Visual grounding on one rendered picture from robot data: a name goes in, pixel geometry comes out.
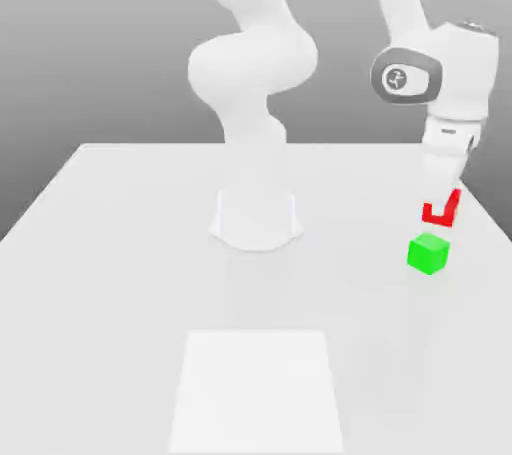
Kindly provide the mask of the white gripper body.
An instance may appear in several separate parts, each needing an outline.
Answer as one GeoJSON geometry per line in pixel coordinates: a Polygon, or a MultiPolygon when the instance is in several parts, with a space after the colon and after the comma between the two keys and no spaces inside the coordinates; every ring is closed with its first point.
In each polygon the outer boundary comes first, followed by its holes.
{"type": "Polygon", "coordinates": [[[423,167],[429,192],[448,192],[458,183],[465,168],[467,155],[425,153],[423,167]]]}

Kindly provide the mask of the small red cube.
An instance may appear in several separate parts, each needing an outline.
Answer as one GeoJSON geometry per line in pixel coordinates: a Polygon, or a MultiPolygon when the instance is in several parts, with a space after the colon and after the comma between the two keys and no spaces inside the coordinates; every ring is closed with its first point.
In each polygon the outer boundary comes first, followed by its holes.
{"type": "Polygon", "coordinates": [[[453,226],[462,190],[455,188],[445,203],[443,214],[435,215],[431,203],[425,203],[422,211],[422,221],[433,225],[451,228],[453,226]]]}

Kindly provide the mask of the small green cube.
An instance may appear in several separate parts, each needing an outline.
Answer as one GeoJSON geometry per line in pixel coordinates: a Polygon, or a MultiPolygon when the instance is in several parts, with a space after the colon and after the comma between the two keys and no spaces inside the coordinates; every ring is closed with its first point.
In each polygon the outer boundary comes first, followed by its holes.
{"type": "Polygon", "coordinates": [[[450,243],[433,233],[424,232],[411,240],[407,264],[427,275],[443,269],[448,260],[450,243]]]}

